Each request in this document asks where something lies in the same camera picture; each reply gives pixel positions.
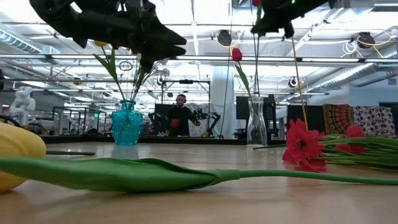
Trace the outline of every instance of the patterned fabric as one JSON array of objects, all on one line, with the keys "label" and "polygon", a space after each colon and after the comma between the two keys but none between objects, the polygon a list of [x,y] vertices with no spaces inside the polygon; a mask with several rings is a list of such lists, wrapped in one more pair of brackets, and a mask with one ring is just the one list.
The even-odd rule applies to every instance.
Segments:
[{"label": "patterned fabric", "polygon": [[326,134],[347,134],[353,124],[353,110],[349,105],[323,105]]},{"label": "patterned fabric", "polygon": [[363,127],[365,135],[393,135],[395,127],[391,108],[381,106],[355,106],[355,124]]}]

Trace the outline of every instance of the white statue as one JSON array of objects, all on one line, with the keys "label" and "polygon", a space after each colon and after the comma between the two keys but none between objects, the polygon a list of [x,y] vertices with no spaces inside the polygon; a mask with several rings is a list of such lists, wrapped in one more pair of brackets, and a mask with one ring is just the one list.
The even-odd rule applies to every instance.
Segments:
[{"label": "white statue", "polygon": [[10,106],[10,115],[18,116],[20,125],[27,125],[29,112],[35,110],[36,101],[30,97],[33,89],[29,86],[21,86],[15,92],[15,100]]},{"label": "white statue", "polygon": [[82,128],[82,126],[80,126],[78,124],[78,122],[76,120],[72,119],[70,116],[67,116],[67,120],[70,122],[71,128],[74,129],[75,131]]},{"label": "white statue", "polygon": [[70,126],[74,130],[84,130],[87,131],[88,128],[92,127],[92,122],[95,120],[94,116],[86,118],[86,127],[83,127],[83,123],[79,124],[77,120],[67,116],[67,120],[70,122]]}]

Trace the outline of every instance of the clear glass vase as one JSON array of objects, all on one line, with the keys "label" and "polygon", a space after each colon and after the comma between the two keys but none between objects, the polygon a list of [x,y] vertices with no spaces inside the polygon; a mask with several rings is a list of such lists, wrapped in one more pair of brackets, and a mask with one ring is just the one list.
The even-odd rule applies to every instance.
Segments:
[{"label": "clear glass vase", "polygon": [[142,115],[134,111],[135,101],[122,101],[122,110],[112,114],[112,132],[119,146],[137,144],[142,128]]},{"label": "clear glass vase", "polygon": [[264,121],[263,107],[264,99],[262,97],[249,98],[248,147],[267,145],[267,128]]}]

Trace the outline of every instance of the table surface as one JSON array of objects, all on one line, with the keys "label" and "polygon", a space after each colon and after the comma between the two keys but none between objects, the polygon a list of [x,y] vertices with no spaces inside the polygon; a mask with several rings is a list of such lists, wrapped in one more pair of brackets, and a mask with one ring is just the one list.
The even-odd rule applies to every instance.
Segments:
[{"label": "table surface", "polygon": [[[96,157],[155,157],[193,169],[291,169],[283,149],[244,146],[113,143],[52,144],[48,150],[96,152]],[[80,156],[52,156],[86,159]],[[397,177],[357,167],[328,166],[335,174]],[[119,194],[68,190],[28,181],[0,195],[1,223],[397,223],[398,188],[324,180],[265,177],[201,190]]]}]

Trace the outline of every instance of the desk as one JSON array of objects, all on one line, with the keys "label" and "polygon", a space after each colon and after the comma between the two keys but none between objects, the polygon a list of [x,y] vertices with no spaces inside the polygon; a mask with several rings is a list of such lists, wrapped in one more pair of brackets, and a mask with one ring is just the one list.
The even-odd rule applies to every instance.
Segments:
[{"label": "desk", "polygon": [[[111,142],[49,145],[49,150],[68,149],[93,151],[97,157],[121,155]],[[283,149],[247,151],[244,146],[139,144],[123,156],[156,157],[193,169],[291,169],[283,165],[282,154]],[[398,177],[353,167],[329,168],[336,174]],[[0,195],[0,208],[2,223],[13,224],[390,224],[398,218],[397,191],[390,186],[285,177],[159,194],[87,192],[28,181]]]}]

